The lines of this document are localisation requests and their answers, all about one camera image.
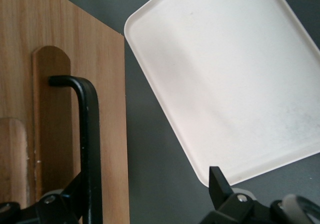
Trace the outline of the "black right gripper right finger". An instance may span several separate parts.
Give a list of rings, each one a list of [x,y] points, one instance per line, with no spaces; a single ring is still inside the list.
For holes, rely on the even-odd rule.
[[[202,224],[272,224],[270,209],[245,193],[233,191],[221,169],[209,168],[209,195],[214,210]]]

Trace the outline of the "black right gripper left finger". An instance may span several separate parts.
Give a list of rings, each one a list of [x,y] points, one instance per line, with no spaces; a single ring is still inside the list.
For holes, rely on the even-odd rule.
[[[43,195],[35,211],[40,224],[78,224],[82,216],[82,174],[64,189]]]

